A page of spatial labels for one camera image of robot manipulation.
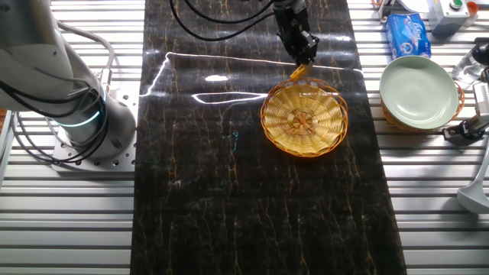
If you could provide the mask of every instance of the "plastic bag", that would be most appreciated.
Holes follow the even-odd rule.
[[[392,58],[409,55],[431,57],[431,43],[419,14],[389,15],[385,26]]]

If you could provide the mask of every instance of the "dark table surface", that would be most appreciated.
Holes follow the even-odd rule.
[[[227,19],[264,5],[193,3]],[[243,27],[176,6],[202,36]],[[264,96],[295,69],[273,18],[202,42],[167,0],[146,1],[131,274],[406,273],[346,0],[307,7],[321,39],[311,77],[341,93],[350,120],[342,144],[313,159],[261,128]]]

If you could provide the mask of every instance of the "wicker basket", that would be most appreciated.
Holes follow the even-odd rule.
[[[464,108],[465,104],[465,94],[464,91],[461,89],[460,85],[455,82],[455,85],[457,86],[458,90],[458,108],[457,112],[453,116],[452,120],[457,118],[458,114],[460,111]],[[430,131],[436,131],[436,129],[418,129],[418,128],[413,128],[408,125],[405,125],[403,122],[398,121],[394,116],[392,116],[387,108],[384,105],[384,102],[381,100],[381,105],[382,105],[382,112],[385,115],[385,118],[387,119],[387,122],[391,123],[392,125],[395,125],[401,130],[406,130],[406,131],[413,131],[413,132],[430,132]]]
[[[273,88],[261,106],[261,125],[281,150],[318,157],[335,149],[348,129],[345,100],[328,83],[287,80]]]

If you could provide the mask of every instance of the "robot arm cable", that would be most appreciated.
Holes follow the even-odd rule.
[[[238,32],[235,32],[233,34],[230,34],[230,35],[227,35],[227,36],[224,36],[224,37],[217,37],[217,38],[208,38],[208,37],[201,37],[200,35],[196,34],[196,33],[193,33],[189,28],[186,27],[185,24],[183,24],[183,22],[180,20],[180,18],[178,17],[178,14],[176,13],[176,10],[175,10],[175,6],[174,6],[174,3],[173,3],[173,0],[169,0],[170,1],[170,8],[171,8],[171,12],[173,13],[173,16],[175,17],[175,20],[176,22],[180,25],[180,27],[182,27],[183,30],[185,30],[188,34],[192,35],[193,37],[199,39],[199,40],[204,40],[204,41],[210,41],[210,42],[216,42],[216,41],[222,41],[222,40],[226,40],[226,39],[229,39],[229,38],[233,38],[235,37],[236,35],[239,35],[239,34],[242,34],[244,33],[245,31],[247,31],[249,28],[255,26],[256,24],[262,22],[263,20],[269,18],[270,16],[274,15],[273,12],[269,13],[269,14],[266,14],[264,15],[263,17],[259,18],[258,20],[256,20],[255,22],[249,24],[248,26],[244,27],[242,30],[238,31]]]
[[[271,0],[270,2],[268,2],[268,4],[266,4],[259,12],[257,12],[256,14],[248,17],[248,18],[243,18],[243,19],[240,19],[240,20],[235,20],[235,21],[228,21],[228,20],[219,20],[219,19],[214,19],[214,18],[210,18],[209,16],[207,15],[204,15],[202,12],[200,12],[198,9],[196,9],[191,3],[189,0],[184,0],[186,5],[189,6],[189,8],[195,12],[198,16],[200,16],[201,18],[204,18],[208,21],[211,21],[211,22],[214,22],[214,23],[220,23],[220,24],[239,24],[239,23],[243,23],[243,22],[246,22],[246,21],[250,21],[251,19],[253,18],[256,18],[258,15],[261,15],[262,13],[264,13],[270,6],[272,6],[272,4],[274,3],[274,0]]]
[[[107,40],[89,31],[83,31],[76,27],[68,26],[67,24],[64,24],[59,20],[57,20],[56,23],[58,24],[59,28],[64,29],[65,31],[70,31],[74,34],[78,34],[79,36],[89,38],[91,40],[97,41],[100,44],[102,44],[108,50],[108,61],[107,61],[107,65],[105,65],[105,68],[106,69],[112,68],[112,63],[114,63],[114,59],[115,59],[115,51],[114,51],[114,47],[112,47],[112,45]]]

